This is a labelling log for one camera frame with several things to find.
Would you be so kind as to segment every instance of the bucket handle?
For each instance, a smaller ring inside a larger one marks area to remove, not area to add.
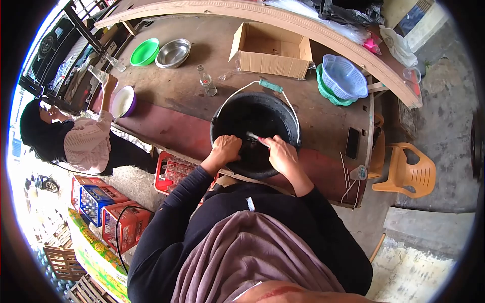
[[[283,94],[283,96],[285,97],[285,100],[286,102],[288,103],[288,105],[290,106],[291,108],[291,111],[293,112],[293,116],[295,117],[295,120],[296,120],[296,143],[299,144],[300,143],[300,122],[298,121],[298,117],[296,116],[296,112],[295,112],[295,109],[293,108],[293,105],[291,105],[290,101],[288,100],[288,98],[286,97],[286,94],[285,94],[285,91],[283,91],[283,87],[279,86],[279,85],[276,85],[274,83],[271,83],[269,81],[266,81],[266,80],[263,80],[263,79],[260,79],[259,81],[252,81],[250,82],[248,85],[244,86],[243,88],[240,88],[238,89],[235,93],[233,93],[232,95],[229,96],[229,98],[227,98],[224,103],[221,105],[221,108],[219,109],[217,115],[216,115],[216,119],[219,118],[219,114],[221,113],[222,111],[222,108],[224,107],[224,105],[226,105],[226,103],[232,98],[234,97],[235,94],[239,93],[240,91],[242,91],[243,89],[251,86],[252,84],[254,83],[257,83],[263,87],[266,87],[266,88],[269,88],[277,93],[280,93],[280,94]]]

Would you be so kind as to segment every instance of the green plastic basket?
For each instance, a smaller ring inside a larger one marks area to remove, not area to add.
[[[327,98],[330,102],[335,105],[342,105],[342,106],[349,106],[352,103],[356,102],[357,99],[352,100],[342,100],[337,97],[330,88],[328,88],[322,80],[322,64],[320,63],[317,66],[317,82],[318,82],[318,91],[322,96]]]

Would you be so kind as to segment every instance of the empty glass bottle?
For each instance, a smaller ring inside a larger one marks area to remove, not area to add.
[[[209,97],[215,96],[217,93],[217,88],[212,82],[212,77],[204,71],[204,66],[202,64],[199,64],[197,71],[199,72],[200,85],[202,85],[206,94]]]
[[[113,65],[114,68],[116,68],[120,73],[124,72],[126,69],[126,66],[121,63],[118,59],[113,58],[110,55],[105,55],[106,59]]]
[[[97,69],[96,67],[90,65],[88,70],[96,77],[96,79],[101,83],[106,83],[108,81],[108,73]]]

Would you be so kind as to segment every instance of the black plastic bag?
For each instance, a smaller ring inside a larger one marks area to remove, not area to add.
[[[319,17],[340,24],[365,27],[372,24],[384,24],[384,17],[381,15],[383,4],[383,0],[325,0],[320,7]]]

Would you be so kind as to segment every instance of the white plastic bag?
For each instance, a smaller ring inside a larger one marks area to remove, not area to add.
[[[406,67],[412,67],[418,64],[416,55],[413,54],[411,48],[401,35],[396,34],[393,29],[386,28],[384,25],[379,25],[379,27],[384,43],[388,46],[389,52],[391,52],[391,55],[397,61]]]
[[[349,38],[352,40],[352,42],[360,45],[363,45],[364,42],[371,36],[364,28],[359,28],[350,24],[341,25],[331,20],[322,20],[318,18],[318,12],[314,7],[308,6],[298,0],[265,0],[264,4],[317,20],[335,30],[342,36]]]
[[[366,40],[371,36],[371,33],[366,31],[364,28],[357,27],[352,24],[342,25],[332,20],[321,20],[321,19],[319,19],[318,21],[330,27],[331,29],[338,32],[342,36],[349,38],[352,42],[355,42],[360,45],[364,45]]]

